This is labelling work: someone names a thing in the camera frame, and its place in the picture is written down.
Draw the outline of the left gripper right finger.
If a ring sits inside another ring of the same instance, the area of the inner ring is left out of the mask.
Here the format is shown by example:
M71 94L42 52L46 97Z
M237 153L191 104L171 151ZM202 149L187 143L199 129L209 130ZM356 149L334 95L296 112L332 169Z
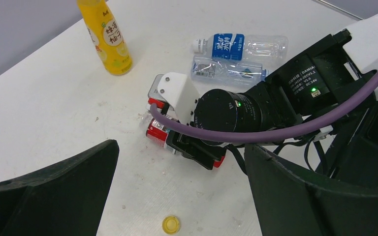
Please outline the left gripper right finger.
M264 236L378 236L378 189L312 172L247 144L247 176Z

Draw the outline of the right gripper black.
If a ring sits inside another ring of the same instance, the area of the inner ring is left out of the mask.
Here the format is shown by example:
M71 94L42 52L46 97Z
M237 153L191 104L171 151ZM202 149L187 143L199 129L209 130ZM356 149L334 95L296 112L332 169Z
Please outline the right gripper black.
M226 155L223 147L209 146L200 139L173 130L170 130L166 143L180 152L182 157L195 161L207 170L212 170L214 161Z

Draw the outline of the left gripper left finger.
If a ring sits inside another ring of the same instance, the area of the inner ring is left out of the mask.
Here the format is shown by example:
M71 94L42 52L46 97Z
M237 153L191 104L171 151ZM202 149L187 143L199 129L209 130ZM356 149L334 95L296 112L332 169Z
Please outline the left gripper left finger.
M96 235L119 157L115 140L0 182L0 236Z

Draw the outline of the red bottle cap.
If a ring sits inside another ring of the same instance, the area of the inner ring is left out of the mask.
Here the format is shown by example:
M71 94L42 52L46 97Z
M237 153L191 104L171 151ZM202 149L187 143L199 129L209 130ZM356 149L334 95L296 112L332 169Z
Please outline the red bottle cap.
M213 163L214 168L219 168L225 159L225 155L221 156L220 160L215 160Z

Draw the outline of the clear bottle red label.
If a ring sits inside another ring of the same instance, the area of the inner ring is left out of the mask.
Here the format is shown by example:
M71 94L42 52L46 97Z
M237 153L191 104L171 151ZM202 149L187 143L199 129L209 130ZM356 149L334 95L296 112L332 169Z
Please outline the clear bottle red label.
M177 151L166 143L170 129L154 119L149 111L142 116L139 127L148 139L168 152L176 154Z

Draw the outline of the yellow bottle cap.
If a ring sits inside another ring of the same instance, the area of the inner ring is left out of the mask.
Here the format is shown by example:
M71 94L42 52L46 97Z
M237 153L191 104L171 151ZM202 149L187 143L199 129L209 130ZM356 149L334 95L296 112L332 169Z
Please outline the yellow bottle cap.
M162 229L168 235L174 235L180 230L180 220L174 215L169 215L162 222Z

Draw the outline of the yellow juice bottle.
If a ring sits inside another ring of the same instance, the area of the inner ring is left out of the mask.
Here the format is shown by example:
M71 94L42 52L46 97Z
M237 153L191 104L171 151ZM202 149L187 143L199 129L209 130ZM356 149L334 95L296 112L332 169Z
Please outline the yellow juice bottle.
M76 4L105 69L112 75L128 73L133 60L106 1L78 0Z

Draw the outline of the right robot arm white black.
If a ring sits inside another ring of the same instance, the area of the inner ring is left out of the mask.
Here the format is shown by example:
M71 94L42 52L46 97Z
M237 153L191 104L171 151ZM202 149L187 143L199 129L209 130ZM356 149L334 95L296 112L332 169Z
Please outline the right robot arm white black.
M314 142L317 172L378 188L378 14L316 42L246 92L194 101L193 118L167 122L211 145Z

